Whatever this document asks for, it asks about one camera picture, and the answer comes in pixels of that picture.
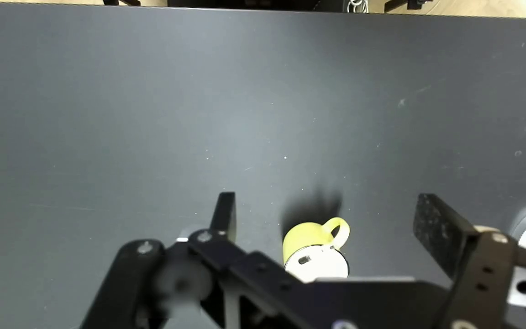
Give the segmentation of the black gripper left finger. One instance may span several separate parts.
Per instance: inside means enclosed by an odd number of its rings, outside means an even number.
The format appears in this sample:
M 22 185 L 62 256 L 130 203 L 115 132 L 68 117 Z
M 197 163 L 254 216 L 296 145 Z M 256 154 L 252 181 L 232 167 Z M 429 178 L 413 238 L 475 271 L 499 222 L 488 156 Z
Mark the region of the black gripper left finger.
M 210 225 L 195 231 L 194 244 L 236 242 L 236 194 L 221 192 L 217 196 Z

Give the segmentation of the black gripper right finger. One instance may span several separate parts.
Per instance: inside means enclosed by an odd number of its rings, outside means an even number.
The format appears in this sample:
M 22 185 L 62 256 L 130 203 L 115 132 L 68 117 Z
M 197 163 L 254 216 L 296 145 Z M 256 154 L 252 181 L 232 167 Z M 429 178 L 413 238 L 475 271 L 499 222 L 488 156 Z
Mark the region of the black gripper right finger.
M 453 284 L 467 269 L 500 286 L 511 282 L 511 240 L 493 227 L 473 225 L 436 194 L 418 196 L 413 234 Z

